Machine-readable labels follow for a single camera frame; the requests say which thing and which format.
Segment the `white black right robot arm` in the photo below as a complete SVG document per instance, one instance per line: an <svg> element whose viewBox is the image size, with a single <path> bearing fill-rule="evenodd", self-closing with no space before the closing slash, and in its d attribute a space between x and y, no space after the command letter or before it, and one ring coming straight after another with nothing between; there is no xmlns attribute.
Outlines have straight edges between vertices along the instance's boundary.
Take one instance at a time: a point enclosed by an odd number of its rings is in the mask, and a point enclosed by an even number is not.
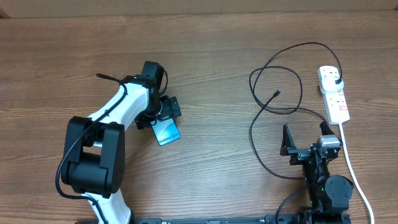
<svg viewBox="0 0 398 224"><path fill-rule="evenodd" d="M295 146L287 124L283 126L281 156L290 157L290 165L302 166L306 186L289 195L271 218L272 223L350 223L349 209L354 183L342 175L331 175L330 161L338 158L342 140L329 128L327 122L320 123L322 135L308 149ZM307 191L309 207L302 207L293 215L282 215L282 207L293 197Z"/></svg>

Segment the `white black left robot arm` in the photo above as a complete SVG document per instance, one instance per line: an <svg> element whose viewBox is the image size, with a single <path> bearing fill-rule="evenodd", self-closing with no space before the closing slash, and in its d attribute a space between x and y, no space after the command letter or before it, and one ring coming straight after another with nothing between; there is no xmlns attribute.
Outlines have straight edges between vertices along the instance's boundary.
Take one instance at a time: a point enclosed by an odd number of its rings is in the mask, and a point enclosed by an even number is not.
<svg viewBox="0 0 398 224"><path fill-rule="evenodd" d="M119 90L101 109L69 120L55 188L63 198L88 201L95 223L134 223L121 192L131 124L151 128L161 146L180 139L174 119L182 113L165 94L168 80L163 66L146 61L140 74L115 80Z"/></svg>

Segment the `blue screen smartphone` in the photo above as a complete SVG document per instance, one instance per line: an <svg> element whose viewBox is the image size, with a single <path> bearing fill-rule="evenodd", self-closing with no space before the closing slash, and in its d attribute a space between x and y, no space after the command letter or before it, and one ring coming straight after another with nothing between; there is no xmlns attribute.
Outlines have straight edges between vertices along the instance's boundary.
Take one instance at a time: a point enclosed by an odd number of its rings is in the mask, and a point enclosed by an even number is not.
<svg viewBox="0 0 398 224"><path fill-rule="evenodd" d="M160 146L174 142L181 137L173 118L165 121L157 121L155 125L152 126L152 130Z"/></svg>

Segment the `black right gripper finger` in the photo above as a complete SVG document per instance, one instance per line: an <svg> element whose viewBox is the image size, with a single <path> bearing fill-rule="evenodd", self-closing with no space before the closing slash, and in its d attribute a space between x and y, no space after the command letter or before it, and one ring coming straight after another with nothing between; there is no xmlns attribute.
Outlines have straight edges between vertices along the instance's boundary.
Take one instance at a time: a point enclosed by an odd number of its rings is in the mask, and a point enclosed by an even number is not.
<svg viewBox="0 0 398 224"><path fill-rule="evenodd" d="M330 129L328 123L326 121L322 121L320 123L320 128L323 136L333 135L333 131Z"/></svg>
<svg viewBox="0 0 398 224"><path fill-rule="evenodd" d="M288 156L291 151L295 150L294 140L289 131L288 124L283 125L282 143L280 147L280 155Z"/></svg>

